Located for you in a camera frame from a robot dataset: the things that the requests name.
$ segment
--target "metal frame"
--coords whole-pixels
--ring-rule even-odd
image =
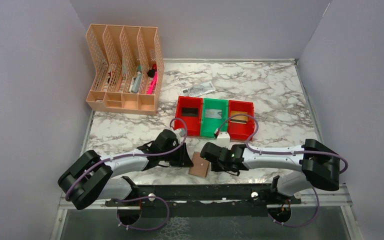
[[[208,63],[208,62],[276,62],[276,60],[269,60],[269,59],[232,59],[232,60],[226,60],[226,59],[164,59],[164,61],[167,62],[177,62],[177,63]],[[279,59],[279,62],[291,62],[294,63],[296,74],[299,79],[299,83],[301,84],[301,88],[305,97],[305,100],[308,105],[308,109],[310,111],[310,115],[312,118],[312,121],[314,123],[314,128],[316,131],[316,135],[318,140],[323,143],[322,134],[319,129],[317,116],[315,114],[313,105],[311,104],[311,99],[307,94],[307,91],[303,85],[303,82],[301,81],[300,74],[298,72],[297,62],[295,59]],[[91,112],[89,117],[89,122],[87,125],[86,133],[83,139],[83,143],[81,145],[81,151],[80,155],[85,151],[89,139],[89,134],[91,132],[91,126],[93,122],[93,116],[94,111]],[[354,217],[354,214],[352,212],[351,206],[353,205],[353,202],[351,200],[350,194],[348,192],[347,186],[345,184],[342,184],[339,187],[338,191],[323,191],[323,190],[316,190],[317,195],[320,200],[320,206],[339,206],[341,207],[342,214],[344,221],[346,223],[349,235],[351,240],[362,240],[363,237],[361,235],[359,225]],[[306,189],[304,191],[300,192],[301,196],[300,199],[302,201],[302,204],[294,204],[291,207],[292,208],[300,208],[300,207],[315,207],[317,206],[316,196],[312,189]],[[139,207],[136,206],[118,206],[118,207],[109,207],[105,206],[106,201],[105,200],[97,200],[93,204],[91,204],[87,209],[99,209],[99,210],[138,210]],[[280,207],[280,205],[277,204],[270,204],[267,205],[268,208],[273,207]],[[58,205],[58,211],[56,213],[56,218],[54,222],[54,227],[50,236],[51,240],[59,240],[61,239],[63,228],[65,224],[65,220],[67,217],[68,210],[75,210],[76,208],[71,202],[65,201],[65,195],[64,193],[61,194],[61,198]]]

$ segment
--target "marble tabletop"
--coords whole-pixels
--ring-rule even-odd
[[[259,131],[251,145],[289,147],[317,139],[312,118],[292,62],[203,62],[164,64],[157,115],[95,112],[87,149],[100,155],[129,152],[154,140],[168,127],[176,113],[181,89],[192,84],[212,81],[215,92],[200,98],[227,99],[254,103]],[[206,142],[215,139],[190,137],[186,140],[189,156],[200,152]],[[154,184],[239,184],[271,183],[277,175],[290,170],[260,168],[241,171],[240,176],[209,171],[205,178],[188,174],[189,168],[154,167],[130,172],[138,185]]]

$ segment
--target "desk organizer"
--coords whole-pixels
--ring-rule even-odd
[[[91,24],[86,40],[96,74],[86,102],[94,111],[157,113],[164,63],[157,27]],[[156,86],[147,72],[156,64]],[[138,93],[130,93],[132,78],[140,66]]]
[[[215,130],[235,114],[254,117],[254,104],[248,101],[179,96],[175,116],[186,123],[188,136],[214,138]],[[183,128],[182,123],[174,121],[174,129],[179,128]],[[245,141],[254,129],[255,123],[251,118],[237,116],[230,119],[221,131],[227,131],[232,140]]]

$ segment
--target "plastic packet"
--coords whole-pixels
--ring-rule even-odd
[[[215,91],[216,88],[214,87],[213,83],[211,81],[207,81],[186,88],[182,88],[181,94],[187,97],[198,97]]]

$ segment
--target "red container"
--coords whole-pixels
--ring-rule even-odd
[[[229,100],[228,116],[235,114],[248,114],[254,117],[254,104],[249,101]],[[229,120],[227,124],[227,132],[230,139],[245,141],[254,132],[254,120],[246,116],[238,116]]]
[[[187,126],[188,136],[199,136],[201,132],[201,117],[203,99],[200,97],[179,96],[177,99],[176,118],[182,119]],[[174,129],[183,128],[179,120],[174,121]]]

